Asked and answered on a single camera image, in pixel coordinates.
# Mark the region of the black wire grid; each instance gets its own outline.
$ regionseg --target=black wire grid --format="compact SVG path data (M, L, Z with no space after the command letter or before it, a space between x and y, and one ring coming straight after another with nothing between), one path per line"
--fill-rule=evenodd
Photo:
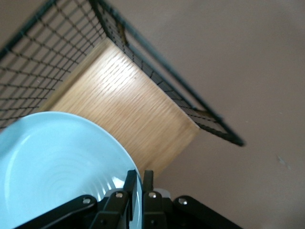
M0 51L0 129L34 113L106 37L202 129L239 146L244 144L103 0L49 0Z

